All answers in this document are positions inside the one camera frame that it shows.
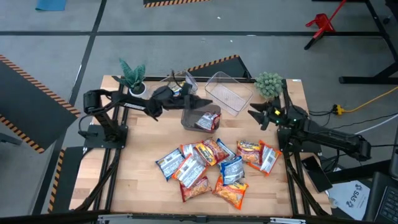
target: yellow cable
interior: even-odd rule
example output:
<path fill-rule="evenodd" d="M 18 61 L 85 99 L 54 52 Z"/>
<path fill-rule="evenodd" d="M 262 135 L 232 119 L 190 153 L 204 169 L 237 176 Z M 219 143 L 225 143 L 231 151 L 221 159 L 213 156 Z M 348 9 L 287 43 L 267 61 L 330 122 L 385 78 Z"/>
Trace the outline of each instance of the yellow cable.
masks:
<path fill-rule="evenodd" d="M 364 107 L 364 106 L 366 106 L 366 105 L 372 103 L 373 101 L 375 101 L 375 100 L 377 100 L 377 99 L 379 99 L 379 98 L 382 98 L 383 96 L 386 96 L 386 95 L 392 93 L 392 92 L 395 91 L 395 90 L 398 90 L 398 86 L 395 87 L 395 88 L 393 88 L 392 90 L 386 92 L 386 93 L 381 94 L 380 96 L 378 96 L 378 97 L 376 97 L 376 98 L 374 98 L 374 99 L 372 99 L 372 100 L 369 100 L 368 102 L 362 104 L 361 106 L 359 106 L 359 107 L 357 107 L 357 108 L 355 108 L 355 109 L 352 109 L 352 110 L 344 110 L 344 109 L 342 108 L 342 109 L 341 109 L 341 112 L 342 112 L 342 113 L 351 113 L 351 112 L 357 111 L 357 110 L 361 109 L 362 107 Z"/>

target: hazard stripe tape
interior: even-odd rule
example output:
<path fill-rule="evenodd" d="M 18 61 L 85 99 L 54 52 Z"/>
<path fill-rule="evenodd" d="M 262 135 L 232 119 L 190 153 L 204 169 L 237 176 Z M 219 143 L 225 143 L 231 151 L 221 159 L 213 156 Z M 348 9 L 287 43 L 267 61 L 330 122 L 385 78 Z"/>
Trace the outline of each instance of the hazard stripe tape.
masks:
<path fill-rule="evenodd" d="M 65 155 L 65 148 L 61 149 L 60 156 L 58 157 L 57 168 L 55 169 L 54 183 L 51 189 L 49 207 L 47 209 L 49 213 L 52 213 L 54 209 L 55 196 L 57 195 L 58 183 L 60 181 L 60 174 L 61 174 L 64 155 Z"/>
<path fill-rule="evenodd" d="M 26 144 L 28 144 L 30 147 L 32 147 L 36 152 L 38 153 L 43 153 L 44 149 L 40 147 L 36 142 L 31 140 L 28 136 L 26 136 L 25 133 L 23 133 L 20 129 L 17 128 L 14 124 L 11 123 L 11 121 L 7 120 L 6 117 L 0 114 L 0 122 L 5 124 L 7 128 L 9 128 L 11 131 L 16 133 L 18 137 L 20 137 Z"/>
<path fill-rule="evenodd" d="M 188 68 L 187 71 L 188 72 L 192 72 L 192 71 L 195 71 L 195 70 L 198 70 L 198 69 L 201 69 L 201 68 L 205 68 L 205 67 L 209 67 L 209 66 L 215 65 L 217 63 L 225 62 L 227 60 L 231 60 L 231 59 L 234 59 L 234 58 L 239 58 L 239 55 L 231 55 L 229 57 L 225 57 L 225 58 L 221 58 L 221 59 L 218 59 L 218 60 L 214 60 L 212 62 L 207 62 L 207 63 L 204 63 L 203 65 L 198 65 L 198 66 L 195 66 L 195 67 L 192 67 L 192 68 Z"/>
<path fill-rule="evenodd" d="M 24 77 L 28 82 L 31 84 L 35 85 L 39 90 L 41 90 L 43 93 L 45 93 L 47 96 L 51 97 L 53 100 L 55 100 L 57 103 L 62 105 L 64 108 L 66 108 L 69 112 L 74 114 L 76 117 L 79 117 L 80 111 L 78 111 L 76 108 L 74 108 L 72 105 L 70 105 L 67 101 L 62 99 L 60 96 L 55 94 L 53 91 L 48 89 L 45 85 L 43 85 L 41 82 L 37 81 L 35 78 L 33 78 L 31 75 L 29 75 L 27 72 L 23 71 L 20 67 L 18 67 L 16 64 L 12 63 L 10 60 L 8 60 L 5 56 L 0 55 L 0 61 L 5 63 L 8 67 L 19 73 L 22 77 Z"/>
<path fill-rule="evenodd" d="M 210 0 L 171 0 L 171 1 L 159 1 L 144 4 L 144 7 L 157 7 L 157 6 L 171 6 L 176 4 L 194 3 L 194 2 L 205 2 Z"/>

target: snack bag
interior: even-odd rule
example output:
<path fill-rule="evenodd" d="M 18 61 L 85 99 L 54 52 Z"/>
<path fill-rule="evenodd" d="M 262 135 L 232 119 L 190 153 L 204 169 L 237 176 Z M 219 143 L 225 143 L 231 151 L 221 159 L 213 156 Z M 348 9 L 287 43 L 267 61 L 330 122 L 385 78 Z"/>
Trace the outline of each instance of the snack bag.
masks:
<path fill-rule="evenodd" d="M 262 143 L 256 144 L 247 141 L 238 141 L 237 144 L 237 156 L 242 156 L 245 162 L 262 165 L 262 152 L 264 150 L 264 145 Z"/>
<path fill-rule="evenodd" d="M 195 183 L 195 185 L 192 186 L 191 189 L 184 187 L 180 182 L 180 190 L 182 201 L 186 202 L 188 199 L 211 191 L 211 187 L 209 186 L 209 180 L 207 179 L 207 177 L 203 177 L 197 183 Z"/>
<path fill-rule="evenodd" d="M 224 143 L 221 141 L 221 139 L 217 139 L 217 145 L 218 145 L 225 153 L 228 154 L 228 157 L 225 158 L 223 161 L 221 161 L 221 162 L 218 164 L 219 167 L 221 168 L 221 163 L 222 163 L 222 162 L 230 161 L 231 159 L 233 159 L 233 158 L 236 156 L 236 154 L 235 154 L 232 150 L 228 149 L 228 147 L 226 147 L 226 146 L 224 145 Z"/>
<path fill-rule="evenodd" d="M 217 180 L 216 188 L 214 189 L 213 194 L 222 197 L 224 200 L 231 203 L 235 208 L 240 210 L 242 208 L 244 193 L 248 187 L 248 184 L 244 184 L 239 181 L 224 186 L 223 177 L 220 176 Z"/>
<path fill-rule="evenodd" d="M 172 151 L 169 155 L 156 161 L 156 164 L 162 170 L 164 177 L 167 181 L 171 178 L 173 173 L 177 170 L 178 166 L 184 161 L 184 156 L 179 149 Z"/>
<path fill-rule="evenodd" d="M 207 166 L 207 162 L 202 158 L 201 155 L 199 155 L 199 152 L 194 150 L 195 146 L 199 143 L 200 142 L 180 145 L 180 149 L 185 158 L 192 154 L 193 158 L 196 159 L 200 164 L 202 164 L 203 166 Z"/>
<path fill-rule="evenodd" d="M 172 178 L 179 180 L 186 188 L 191 188 L 205 173 L 206 167 L 201 165 L 190 154 L 174 172 Z"/>
<path fill-rule="evenodd" d="M 269 175 L 276 160 L 282 153 L 279 150 L 276 150 L 271 146 L 267 145 L 263 141 L 260 141 L 260 143 L 264 145 L 264 150 L 262 153 L 262 165 L 260 166 L 259 164 L 252 162 L 248 162 L 248 165 L 255 168 L 256 170 L 265 173 L 265 175 Z"/>
<path fill-rule="evenodd" d="M 235 181 L 244 177 L 243 160 L 241 156 L 221 163 L 221 176 L 223 177 L 224 186 L 233 184 Z"/>
<path fill-rule="evenodd" d="M 220 126 L 221 114 L 206 112 L 195 124 L 206 131 L 218 129 Z"/>
<path fill-rule="evenodd" d="M 195 149 L 209 166 L 213 166 L 228 157 L 227 153 L 225 153 L 212 139 L 207 139 L 197 144 Z"/>

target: black metal frame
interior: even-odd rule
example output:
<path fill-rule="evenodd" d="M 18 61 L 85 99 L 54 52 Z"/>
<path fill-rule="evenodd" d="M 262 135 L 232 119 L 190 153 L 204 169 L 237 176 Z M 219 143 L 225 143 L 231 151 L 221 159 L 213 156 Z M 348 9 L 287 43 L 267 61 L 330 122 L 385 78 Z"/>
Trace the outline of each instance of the black metal frame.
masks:
<path fill-rule="evenodd" d="M 334 32 L 334 33 L 325 33 L 325 36 L 366 36 L 366 37 L 382 37 L 388 44 L 393 56 L 394 56 L 394 64 L 391 65 L 389 68 L 381 72 L 380 74 L 376 75 L 375 77 L 342 77 L 341 83 L 354 83 L 360 79 L 362 81 L 357 82 L 357 83 L 367 83 L 367 82 L 379 82 L 379 83 L 386 83 L 390 82 L 392 78 L 387 78 L 392 71 L 396 71 L 398 69 L 398 56 L 393 48 L 391 41 L 389 40 L 388 35 L 386 34 L 386 31 L 382 27 L 378 16 L 376 12 L 374 12 L 374 9 L 371 5 L 371 3 L 368 0 L 352 0 L 351 2 L 365 2 L 371 11 L 371 14 L 376 22 L 377 27 L 379 28 L 379 32 Z M 95 41 L 95 38 L 97 36 L 112 36 L 112 35 L 117 35 L 117 36 L 139 36 L 139 35 L 235 35 L 235 36 L 241 36 L 241 35 L 256 35 L 256 36 L 313 36 L 315 32 L 252 32 L 252 31 L 115 31 L 115 32 L 99 32 L 98 27 L 100 26 L 100 22 L 104 13 L 104 9 L 106 6 L 107 0 L 102 0 L 101 5 L 99 7 L 98 14 L 96 16 L 96 20 L 94 23 L 94 26 L 91 31 L 0 31 L 0 36 L 1 35 L 41 35 L 41 36 L 89 36 L 89 40 L 86 46 L 85 53 L 83 55 L 83 59 L 81 61 L 81 68 L 78 72 L 78 75 L 76 77 L 75 84 L 72 88 L 72 92 L 69 97 L 69 103 L 71 105 L 75 105 L 76 99 L 78 96 L 78 92 L 81 86 L 81 83 L 83 81 L 83 77 L 85 74 L 86 66 L 91 54 L 91 50 L 93 48 L 93 44 Z M 147 81 L 160 81 L 164 77 L 146 77 Z M 197 78 L 198 82 L 205 82 L 207 81 L 208 78 Z M 248 74 L 247 77 L 245 78 L 237 78 L 239 82 L 243 83 L 253 83 L 254 80 L 251 79 L 250 75 Z M 123 113 L 123 120 L 122 124 L 126 123 L 126 118 L 127 118 L 127 111 L 128 109 L 124 110 Z M 40 223 L 43 223 L 43 218 L 49 217 L 49 220 L 51 218 L 58 218 L 57 222 L 59 220 L 64 220 L 64 217 L 71 218 L 71 220 L 76 221 L 80 219 L 80 221 L 87 222 L 87 219 L 85 218 L 93 218 L 93 217 L 98 217 L 98 215 L 104 215 L 104 214 L 109 214 L 109 209 L 111 207 L 111 199 L 113 196 L 113 191 L 114 191 L 114 181 L 116 178 L 116 172 L 117 169 L 114 171 L 114 173 L 111 176 L 111 180 L 109 183 L 109 190 L 108 190 L 108 196 L 106 199 L 106 210 L 98 210 L 94 212 L 76 212 L 73 215 L 69 216 L 69 213 L 65 214 L 47 214 L 47 215 L 39 215 L 41 214 L 42 208 L 45 203 L 45 198 L 47 196 L 47 192 L 50 187 L 50 183 L 53 179 L 53 171 L 55 170 L 55 166 L 57 165 L 57 159 L 58 155 L 60 154 L 60 150 L 63 144 L 63 141 L 65 139 L 65 133 L 60 136 L 60 138 L 56 141 L 54 145 L 54 149 L 52 151 L 52 154 L 50 156 L 50 162 L 47 166 L 47 170 L 44 176 L 44 179 L 42 181 L 42 184 L 40 186 L 39 194 L 37 196 L 37 200 L 35 202 L 33 211 L 32 211 L 32 216 L 26 216 L 26 217 L 12 217 L 12 218 L 6 218 L 6 220 L 9 221 L 18 221 L 18 223 L 24 223 L 24 220 L 27 221 L 26 223 L 35 223 L 37 220 Z M 104 175 L 106 168 L 109 163 L 109 155 L 110 155 L 110 149 L 105 150 L 105 157 L 103 161 L 103 167 L 101 169 L 101 176 Z M 296 158 L 296 165 L 297 165 L 297 170 L 300 170 L 298 172 L 298 175 L 302 177 L 302 169 L 299 169 L 301 167 L 301 163 L 298 162 L 299 157 Z M 292 182 L 292 178 L 290 175 L 288 175 L 288 185 L 289 185 L 289 193 L 290 193 L 290 201 L 292 203 L 292 210 L 294 211 L 294 217 L 293 218 L 300 218 L 300 217 L 305 217 L 308 218 L 307 216 L 301 216 L 298 215 L 298 209 L 297 209 L 297 199 L 295 198 L 294 194 L 294 183 Z M 98 198 L 95 202 L 95 208 L 98 209 L 99 207 L 99 201 L 100 201 L 101 194 L 98 195 Z M 305 213 L 308 214 L 308 202 L 305 202 L 303 200 L 304 204 L 304 210 Z M 134 214 L 134 217 L 132 218 L 153 218 L 153 219 L 173 219 L 173 220 L 195 220 L 198 221 L 197 216 L 192 216 L 192 215 L 158 215 L 158 214 Z M 228 220 L 240 220 L 240 221 L 249 221 L 249 222 L 268 222 L 270 220 L 270 217 L 223 217 L 223 216 L 207 216 L 207 217 L 200 217 L 199 220 L 203 221 L 208 221 L 208 220 L 214 220 L 214 221 L 228 221 Z"/>

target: potted plant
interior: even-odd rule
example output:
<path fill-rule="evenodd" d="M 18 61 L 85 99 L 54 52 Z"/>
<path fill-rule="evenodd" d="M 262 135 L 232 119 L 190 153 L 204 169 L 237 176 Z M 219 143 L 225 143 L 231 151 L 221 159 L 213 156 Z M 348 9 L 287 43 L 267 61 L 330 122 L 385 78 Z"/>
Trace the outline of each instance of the potted plant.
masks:
<path fill-rule="evenodd" d="M 144 98 L 146 97 L 147 87 L 143 83 L 145 75 L 145 65 L 139 65 L 136 69 L 131 69 L 130 66 L 121 58 L 119 58 L 120 67 L 122 68 L 124 76 L 113 77 L 120 84 L 129 88 L 129 93 L 132 96 Z"/>
<path fill-rule="evenodd" d="M 282 80 L 277 73 L 263 72 L 256 78 L 254 86 L 262 97 L 270 100 L 282 92 Z"/>

